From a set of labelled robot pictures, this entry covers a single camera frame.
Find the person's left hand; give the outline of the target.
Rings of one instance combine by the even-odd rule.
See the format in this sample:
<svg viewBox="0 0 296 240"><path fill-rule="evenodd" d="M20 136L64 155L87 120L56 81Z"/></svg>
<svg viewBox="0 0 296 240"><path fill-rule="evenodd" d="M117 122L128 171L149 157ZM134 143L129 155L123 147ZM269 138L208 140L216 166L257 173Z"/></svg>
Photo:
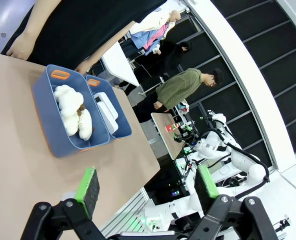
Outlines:
<svg viewBox="0 0 296 240"><path fill-rule="evenodd" d="M85 59L74 69L74 71L84 75L93 65L94 63L91 60Z"/></svg>

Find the black background robot gripper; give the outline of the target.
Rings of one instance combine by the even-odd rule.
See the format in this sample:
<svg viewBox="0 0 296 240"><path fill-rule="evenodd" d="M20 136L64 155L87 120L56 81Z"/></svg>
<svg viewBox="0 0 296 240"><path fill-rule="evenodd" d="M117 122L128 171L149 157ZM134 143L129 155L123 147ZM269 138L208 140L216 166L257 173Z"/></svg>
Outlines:
<svg viewBox="0 0 296 240"><path fill-rule="evenodd" d="M194 131L173 133L175 142L184 142L189 146L195 146L199 138L200 134ZM204 216L188 237L189 240L214 240L221 230L229 228L233 228L240 240L278 239L258 197L249 196L239 201L234 196L219 194L208 168L204 165L196 170L194 188Z"/></svg>

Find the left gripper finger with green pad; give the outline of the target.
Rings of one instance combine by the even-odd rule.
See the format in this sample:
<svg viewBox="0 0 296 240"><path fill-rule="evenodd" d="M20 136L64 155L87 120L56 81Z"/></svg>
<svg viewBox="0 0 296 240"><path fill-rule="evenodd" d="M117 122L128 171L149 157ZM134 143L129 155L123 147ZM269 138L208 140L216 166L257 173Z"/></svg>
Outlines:
<svg viewBox="0 0 296 240"><path fill-rule="evenodd" d="M80 240L103 240L105 237L92 217L100 192L97 170L88 167L73 197L36 203L22 232L22 240L58 240L64 231L73 230Z"/></svg>

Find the person's right hand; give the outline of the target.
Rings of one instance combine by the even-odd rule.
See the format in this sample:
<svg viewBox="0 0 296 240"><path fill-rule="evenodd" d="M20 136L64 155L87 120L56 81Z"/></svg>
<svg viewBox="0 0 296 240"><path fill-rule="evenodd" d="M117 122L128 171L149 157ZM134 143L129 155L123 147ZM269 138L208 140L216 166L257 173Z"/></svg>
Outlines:
<svg viewBox="0 0 296 240"><path fill-rule="evenodd" d="M15 39L9 50L6 52L6 55L26 61L34 49L36 39L37 37L35 35L23 32Z"/></svg>

